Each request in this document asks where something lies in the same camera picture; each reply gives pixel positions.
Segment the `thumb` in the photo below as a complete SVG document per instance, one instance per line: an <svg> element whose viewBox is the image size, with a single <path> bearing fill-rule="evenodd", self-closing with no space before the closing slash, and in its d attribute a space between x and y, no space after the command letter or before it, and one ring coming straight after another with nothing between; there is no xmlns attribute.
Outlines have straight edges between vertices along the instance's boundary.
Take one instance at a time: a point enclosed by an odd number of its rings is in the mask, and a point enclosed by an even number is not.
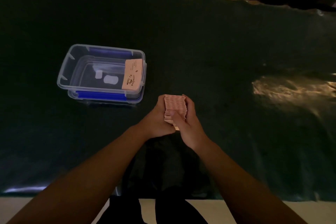
<svg viewBox="0 0 336 224"><path fill-rule="evenodd" d="M169 111L170 117L173 119L173 122L178 126L180 130L185 129L187 123L182 119L182 117L176 111Z"/></svg>

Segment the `white floor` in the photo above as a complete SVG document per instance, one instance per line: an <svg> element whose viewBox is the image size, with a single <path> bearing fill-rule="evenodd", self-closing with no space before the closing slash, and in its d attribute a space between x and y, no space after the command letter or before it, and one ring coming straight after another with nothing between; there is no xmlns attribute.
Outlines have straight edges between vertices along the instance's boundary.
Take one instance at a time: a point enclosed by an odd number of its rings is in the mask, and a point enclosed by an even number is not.
<svg viewBox="0 0 336 224"><path fill-rule="evenodd" d="M0 197L0 224L6 223L25 204L31 200L30 197ZM228 207L223 200L187 200L205 218L208 224L235 224ZM308 224L336 224L336 202L285 202ZM156 224L155 221L155 200L140 199L143 220L148 224ZM109 202L93 221L95 224Z"/></svg>

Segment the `left hand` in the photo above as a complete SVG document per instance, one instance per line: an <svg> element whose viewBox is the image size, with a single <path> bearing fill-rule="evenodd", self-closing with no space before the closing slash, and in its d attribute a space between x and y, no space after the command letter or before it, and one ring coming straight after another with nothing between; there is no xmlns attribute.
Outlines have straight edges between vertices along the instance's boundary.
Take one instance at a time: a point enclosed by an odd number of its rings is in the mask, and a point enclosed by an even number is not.
<svg viewBox="0 0 336 224"><path fill-rule="evenodd" d="M146 140L174 133L175 127L164 121L165 95L159 96L156 106L136 126L144 134Z"/></svg>

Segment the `black pants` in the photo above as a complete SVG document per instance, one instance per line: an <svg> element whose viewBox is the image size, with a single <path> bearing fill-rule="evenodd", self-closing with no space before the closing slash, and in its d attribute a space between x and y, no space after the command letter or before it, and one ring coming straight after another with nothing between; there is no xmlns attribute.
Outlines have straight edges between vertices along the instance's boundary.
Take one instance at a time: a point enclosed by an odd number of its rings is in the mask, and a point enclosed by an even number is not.
<svg viewBox="0 0 336 224"><path fill-rule="evenodd" d="M202 215L179 194L168 188L155 201L157 224L192 223L207 224ZM111 196L110 206L97 224L144 224L139 199L129 196Z"/></svg>

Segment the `right hand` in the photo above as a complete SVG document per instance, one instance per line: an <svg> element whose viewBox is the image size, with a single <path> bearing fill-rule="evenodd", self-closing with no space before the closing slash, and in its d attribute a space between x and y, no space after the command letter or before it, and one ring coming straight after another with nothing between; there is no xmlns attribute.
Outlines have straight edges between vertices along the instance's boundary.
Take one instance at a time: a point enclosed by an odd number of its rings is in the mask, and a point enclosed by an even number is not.
<svg viewBox="0 0 336 224"><path fill-rule="evenodd" d="M187 102L187 116L184 121L176 111L170 111L169 114L176 126L178 126L183 142L193 150L209 141L209 138L204 133L202 125L200 124L195 111L194 102L185 96Z"/></svg>

